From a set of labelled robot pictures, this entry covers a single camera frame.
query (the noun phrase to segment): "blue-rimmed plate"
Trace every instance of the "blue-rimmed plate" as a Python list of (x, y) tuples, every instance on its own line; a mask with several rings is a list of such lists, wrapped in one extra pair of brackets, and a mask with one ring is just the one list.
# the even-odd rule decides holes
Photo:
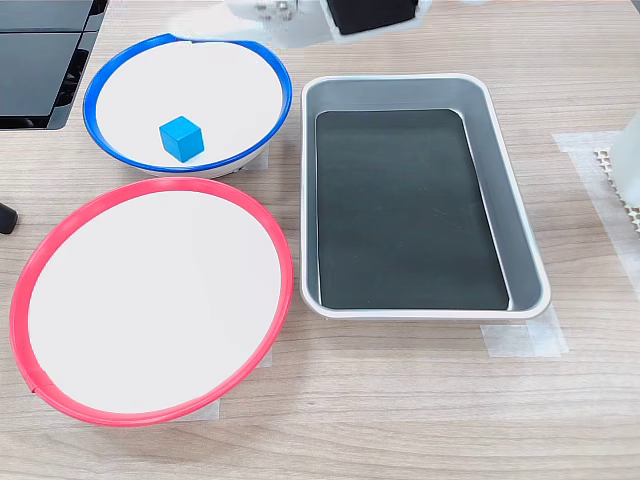
[[(250, 41), (181, 40), (170, 34), (133, 45), (93, 78), (84, 119), (114, 158), (152, 175), (207, 178), (255, 158), (284, 123), (293, 87), (286, 68)], [(205, 151), (186, 163), (167, 153), (159, 127), (185, 116)]]

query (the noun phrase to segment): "cube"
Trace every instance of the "cube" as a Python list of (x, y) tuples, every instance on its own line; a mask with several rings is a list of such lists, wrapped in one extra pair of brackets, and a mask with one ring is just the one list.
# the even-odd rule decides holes
[(185, 117), (178, 117), (160, 127), (164, 149), (182, 163), (204, 151), (202, 131)]

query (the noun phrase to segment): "wooden table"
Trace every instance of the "wooden table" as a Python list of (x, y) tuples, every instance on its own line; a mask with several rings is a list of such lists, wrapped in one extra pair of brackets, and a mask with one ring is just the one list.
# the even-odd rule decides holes
[[(84, 90), (186, 5), (114, 0), (68, 126), (0, 132), (0, 201), (21, 214), (0, 238), (0, 478), (639, 479), (640, 305), (551, 136), (619, 130), (640, 107), (640, 16), (628, 1), (441, 1), (419, 30), (278, 51), (296, 99), (322, 75), (466, 72), (487, 83), (569, 354), (489, 358), (477, 325), (328, 322), (296, 293), (273, 366), (223, 398), (220, 420), (99, 428), (29, 393), (8, 328), (21, 269), (74, 209), (146, 178), (89, 138)], [(296, 261), (299, 157), (296, 100), (269, 170), (223, 179), (274, 213)]]

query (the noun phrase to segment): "blue rim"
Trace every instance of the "blue rim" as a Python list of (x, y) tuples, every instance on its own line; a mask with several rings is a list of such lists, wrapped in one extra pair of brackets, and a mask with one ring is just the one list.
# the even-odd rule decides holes
[(100, 132), (100, 129), (98, 128), (98, 122), (96, 119), (96, 104), (98, 101), (98, 96), (102, 91), (102, 87), (104, 87), (104, 84), (107, 82), (107, 80), (109, 80), (109, 77), (111, 77), (113, 72), (115, 72), (124, 62), (126, 62), (130, 58), (133, 58), (139, 53), (142, 53), (146, 50), (149, 50), (154, 47), (158, 47), (160, 45), (164, 45), (166, 43), (184, 42), (184, 41), (191, 41), (191, 40), (181, 39), (169, 33), (165, 33), (164, 35), (159, 35), (157, 37), (149, 38), (148, 40), (144, 40), (140, 43), (137, 43), (127, 48), (123, 52), (113, 57), (100, 69), (98, 73), (96, 73), (95, 77), (93, 77), (93, 80), (91, 81), (89, 88), (87, 88), (87, 93), (85, 94), (85, 97), (84, 97), (84, 108), (83, 108), (84, 123), (87, 127), (87, 131), (89, 132), (89, 135), (91, 135), (91, 138), (93, 138), (93, 140), (100, 146), (100, 148), (102, 148), (105, 152), (107, 152), (112, 157), (128, 165), (131, 165), (133, 167), (138, 167), (144, 170), (151, 170), (154, 172), (189, 173), (189, 172), (201, 172), (203, 170), (212, 170), (217, 167), (229, 165), (230, 163), (240, 160), (246, 157), (247, 155), (250, 155), (251, 153), (255, 152), (256, 150), (261, 148), (265, 143), (271, 140), (271, 137), (273, 137), (276, 134), (276, 132), (280, 130), (280, 127), (282, 127), (282, 124), (284, 124), (284, 121), (286, 120), (287, 115), (289, 114), (289, 110), (291, 109), (291, 100), (293, 98), (293, 85), (291, 84), (291, 77), (289, 77), (289, 72), (287, 72), (287, 69), (282, 64), (280, 59), (271, 50), (269, 50), (268, 48), (266, 48), (265, 46), (257, 42), (251, 42), (251, 41), (193, 40), (192, 41), (193, 43), (205, 43), (205, 42), (234, 43), (236, 45), (243, 46), (257, 53), (262, 58), (264, 58), (269, 65), (271, 65), (271, 68), (273, 68), (273, 70), (276, 72), (276, 75), (278, 76), (278, 79), (280, 80), (280, 85), (282, 85), (282, 96), (283, 96), (282, 110), (280, 111), (280, 117), (278, 118), (278, 121), (276, 122), (275, 126), (262, 140), (260, 140), (258, 143), (248, 148), (244, 152), (241, 152), (237, 155), (234, 155), (233, 157), (230, 157), (224, 160), (219, 160), (214, 163), (209, 163), (207, 165), (194, 165), (193, 167), (158, 167), (155, 165), (147, 165), (145, 163), (136, 162), (120, 154), (118, 151), (116, 151), (111, 145), (109, 145), (109, 142), (107, 142), (105, 138), (102, 136), (102, 132)]

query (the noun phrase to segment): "silver tray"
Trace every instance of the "silver tray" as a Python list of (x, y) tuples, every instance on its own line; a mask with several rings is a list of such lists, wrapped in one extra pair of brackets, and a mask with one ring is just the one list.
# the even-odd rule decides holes
[[(320, 274), (319, 247), (322, 245), (319, 245), (319, 238), (327, 237), (318, 233), (318, 226), (323, 222), (322, 218), (320, 222), (318, 218), (318, 117), (327, 112), (443, 110), (455, 112), (462, 120), (462, 138), (466, 137), (471, 168), (477, 177), (483, 213), (486, 214), (485, 223), (490, 229), (508, 302), (505, 301), (504, 308), (499, 309), (460, 308), (457, 305), (451, 308), (431, 308), (429, 305), (404, 308), (399, 304), (389, 308), (329, 306), (323, 299)], [(321, 178), (327, 178), (327, 175), (322, 173)], [(401, 238), (402, 232), (398, 232), (398, 236)], [(550, 303), (549, 282), (489, 92), (482, 82), (468, 75), (324, 77), (310, 82), (304, 88), (300, 246), (302, 297), (313, 311), (327, 318), (522, 320), (541, 314)], [(425, 244), (425, 251), (420, 253), (420, 257), (423, 255), (438, 255), (438, 252), (430, 251), (429, 245)]]

